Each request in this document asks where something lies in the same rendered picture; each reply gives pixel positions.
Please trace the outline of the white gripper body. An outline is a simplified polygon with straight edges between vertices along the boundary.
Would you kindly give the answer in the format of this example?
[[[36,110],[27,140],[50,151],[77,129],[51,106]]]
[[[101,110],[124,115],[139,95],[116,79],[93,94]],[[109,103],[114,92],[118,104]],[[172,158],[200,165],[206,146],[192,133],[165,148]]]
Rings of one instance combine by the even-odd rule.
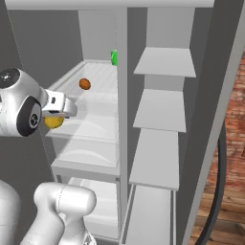
[[[78,108],[76,104],[69,98],[66,98],[64,101],[64,107],[62,109],[61,114],[64,117],[75,117],[77,113],[78,113]]]

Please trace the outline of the yellow lemon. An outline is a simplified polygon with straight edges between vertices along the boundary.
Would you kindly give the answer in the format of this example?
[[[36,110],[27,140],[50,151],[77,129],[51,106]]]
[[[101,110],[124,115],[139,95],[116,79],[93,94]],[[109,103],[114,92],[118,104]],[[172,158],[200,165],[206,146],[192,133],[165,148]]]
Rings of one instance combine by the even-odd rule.
[[[64,122],[63,117],[45,117],[44,123],[47,127],[54,129],[60,127]]]

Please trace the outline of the orange-brown mango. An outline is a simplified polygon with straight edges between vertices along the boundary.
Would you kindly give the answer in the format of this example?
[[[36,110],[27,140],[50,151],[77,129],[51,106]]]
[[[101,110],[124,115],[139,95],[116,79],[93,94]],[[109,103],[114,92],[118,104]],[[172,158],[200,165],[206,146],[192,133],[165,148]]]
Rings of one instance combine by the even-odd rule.
[[[79,87],[83,90],[89,90],[91,88],[91,82],[87,78],[82,78],[79,81]]]

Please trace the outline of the clear crisper drawer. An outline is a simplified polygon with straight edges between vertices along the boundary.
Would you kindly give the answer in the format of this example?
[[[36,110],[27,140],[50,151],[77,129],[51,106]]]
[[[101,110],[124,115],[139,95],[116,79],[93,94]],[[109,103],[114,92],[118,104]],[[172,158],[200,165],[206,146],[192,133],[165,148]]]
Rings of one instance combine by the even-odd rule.
[[[48,150],[54,174],[84,170],[119,176],[118,97],[72,96],[72,101],[78,114],[45,133],[51,142]]]

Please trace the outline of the clear glass fridge shelf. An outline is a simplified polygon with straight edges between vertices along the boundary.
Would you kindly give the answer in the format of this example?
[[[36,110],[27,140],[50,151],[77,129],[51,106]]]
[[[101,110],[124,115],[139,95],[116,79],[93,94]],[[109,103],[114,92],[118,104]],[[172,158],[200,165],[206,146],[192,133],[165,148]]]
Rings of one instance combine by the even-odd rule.
[[[87,78],[89,90],[79,87],[79,81]],[[62,78],[49,87],[49,90],[62,92],[71,99],[118,99],[117,67],[107,61],[82,61]]]

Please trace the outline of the grey fridge cabinet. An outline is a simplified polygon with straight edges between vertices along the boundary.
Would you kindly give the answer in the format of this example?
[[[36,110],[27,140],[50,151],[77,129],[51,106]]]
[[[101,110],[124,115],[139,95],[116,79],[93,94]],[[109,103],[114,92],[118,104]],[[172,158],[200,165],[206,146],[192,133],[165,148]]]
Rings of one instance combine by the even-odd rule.
[[[67,182],[71,177],[114,183],[117,188],[119,236],[96,237],[100,245],[117,245],[122,236],[127,201],[127,10],[10,10],[0,0],[0,70],[19,67],[49,88],[82,61],[107,61],[117,50],[119,176],[89,171],[54,174],[49,130],[40,125],[27,138],[0,137],[0,179],[21,198],[16,237],[22,239],[34,217],[34,188],[44,181]]]

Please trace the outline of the medium white door shelf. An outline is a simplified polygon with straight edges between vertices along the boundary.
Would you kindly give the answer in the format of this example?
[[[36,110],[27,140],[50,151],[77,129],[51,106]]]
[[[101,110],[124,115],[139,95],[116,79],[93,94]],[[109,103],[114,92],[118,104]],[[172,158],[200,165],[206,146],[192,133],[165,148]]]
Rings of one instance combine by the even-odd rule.
[[[183,93],[144,89],[133,126],[186,132]]]

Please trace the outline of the large white door shelf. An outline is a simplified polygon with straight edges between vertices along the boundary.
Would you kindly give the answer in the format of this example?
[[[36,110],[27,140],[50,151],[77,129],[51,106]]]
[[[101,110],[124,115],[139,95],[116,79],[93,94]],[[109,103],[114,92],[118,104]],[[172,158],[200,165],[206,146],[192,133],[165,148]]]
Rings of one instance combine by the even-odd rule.
[[[158,189],[179,189],[177,132],[141,130],[129,182]]]

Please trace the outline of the white freezer drawer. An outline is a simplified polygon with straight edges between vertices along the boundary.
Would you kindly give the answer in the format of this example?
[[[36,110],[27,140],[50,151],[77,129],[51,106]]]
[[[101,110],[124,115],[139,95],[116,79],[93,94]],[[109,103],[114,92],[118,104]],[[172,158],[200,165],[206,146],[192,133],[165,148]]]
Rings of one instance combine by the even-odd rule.
[[[64,186],[68,207],[60,210],[69,219],[83,219],[86,229],[93,236],[117,240],[119,222],[116,185],[71,177]]]

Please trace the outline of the small white door shelf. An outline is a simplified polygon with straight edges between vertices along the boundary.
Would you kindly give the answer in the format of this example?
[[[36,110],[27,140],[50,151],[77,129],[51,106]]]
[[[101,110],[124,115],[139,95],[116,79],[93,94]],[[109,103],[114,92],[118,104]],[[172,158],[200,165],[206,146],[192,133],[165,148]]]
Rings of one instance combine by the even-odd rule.
[[[190,49],[146,47],[135,68],[136,75],[195,78]]]

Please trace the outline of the grey fridge door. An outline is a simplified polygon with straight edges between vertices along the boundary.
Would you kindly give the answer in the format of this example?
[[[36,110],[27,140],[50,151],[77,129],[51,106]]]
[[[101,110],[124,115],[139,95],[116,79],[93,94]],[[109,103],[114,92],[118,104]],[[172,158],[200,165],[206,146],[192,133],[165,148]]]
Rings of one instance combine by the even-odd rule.
[[[127,201],[120,245],[189,245],[245,44],[245,0],[129,0],[127,10]],[[190,49],[196,77],[136,75],[146,47]],[[182,92],[179,189],[129,182],[142,129],[144,89]]]

